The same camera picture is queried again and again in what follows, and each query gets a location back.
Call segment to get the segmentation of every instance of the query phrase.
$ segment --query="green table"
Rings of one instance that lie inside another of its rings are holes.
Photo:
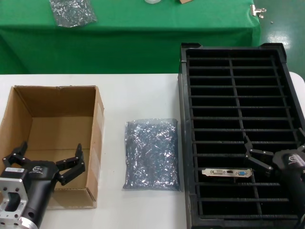
[[[57,27],[48,0],[0,0],[0,74],[176,73],[182,42],[258,45],[253,0],[91,0],[97,23]]]

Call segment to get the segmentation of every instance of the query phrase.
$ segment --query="cardboard piece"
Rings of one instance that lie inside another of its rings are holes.
[[[27,141],[28,159],[56,162],[73,157],[81,143],[86,171],[65,186],[57,183],[48,208],[95,208],[103,112],[96,86],[14,86],[0,126],[0,157]]]
[[[192,0],[180,0],[181,4],[185,4],[185,3],[190,2],[190,1],[192,1]]]

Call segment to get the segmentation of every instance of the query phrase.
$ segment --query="table surface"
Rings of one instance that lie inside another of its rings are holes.
[[[305,83],[297,74],[291,77],[304,113]],[[125,123],[141,118],[176,118],[180,123],[177,74],[0,75],[0,119],[13,85],[97,85],[105,107],[97,208],[48,210],[41,229],[186,228],[183,192],[122,190]],[[182,160],[179,169],[183,186]]]

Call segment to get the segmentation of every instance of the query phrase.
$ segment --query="black sorting rack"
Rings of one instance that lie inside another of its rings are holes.
[[[179,73],[187,227],[292,228],[287,193],[274,178],[207,177],[204,168],[244,168],[255,149],[294,149],[305,128],[282,44],[183,44]]]

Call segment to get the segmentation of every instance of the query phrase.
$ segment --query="green floor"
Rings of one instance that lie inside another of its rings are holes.
[[[261,43],[281,42],[287,53],[289,71],[305,79],[305,1],[254,0],[257,8],[266,8]]]

